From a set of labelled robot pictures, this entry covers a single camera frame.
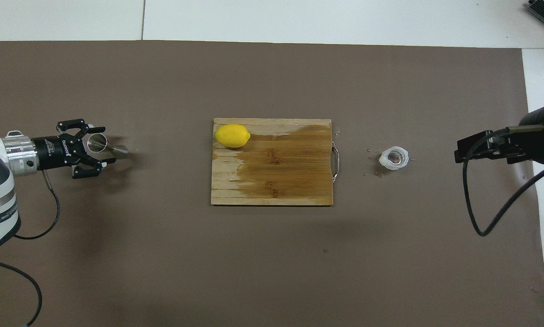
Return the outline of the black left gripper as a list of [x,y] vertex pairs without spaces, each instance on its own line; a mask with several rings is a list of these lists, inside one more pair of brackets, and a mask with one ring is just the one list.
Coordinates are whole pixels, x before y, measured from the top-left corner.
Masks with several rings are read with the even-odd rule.
[[[67,133],[68,130],[77,129],[73,136]],[[37,169],[48,170],[72,165],[72,179],[98,177],[102,170],[116,163],[115,157],[97,159],[84,154],[84,143],[82,138],[87,134],[103,133],[106,127],[94,127],[87,124],[83,119],[65,120],[57,123],[58,136],[32,138],[36,155]]]

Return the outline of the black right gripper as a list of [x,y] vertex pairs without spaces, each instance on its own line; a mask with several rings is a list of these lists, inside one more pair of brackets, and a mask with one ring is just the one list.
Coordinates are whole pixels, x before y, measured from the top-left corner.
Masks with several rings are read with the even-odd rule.
[[[540,125],[542,130],[524,133],[521,137],[521,144],[519,145],[518,133],[505,129],[497,130],[495,136],[495,143],[497,144],[497,150],[495,154],[495,160],[504,159],[509,165],[523,162],[523,151],[531,161],[538,162],[544,165],[544,107],[535,110],[529,114],[526,114],[519,123],[521,126],[525,125]],[[457,149],[455,150],[455,163],[463,163],[469,153],[470,149],[484,137],[491,134],[492,131],[483,131],[475,133],[472,136],[459,139],[456,143]],[[478,145],[474,149],[470,160],[476,160],[481,158],[487,158],[492,154],[494,146],[490,141],[486,140],[484,143]]]

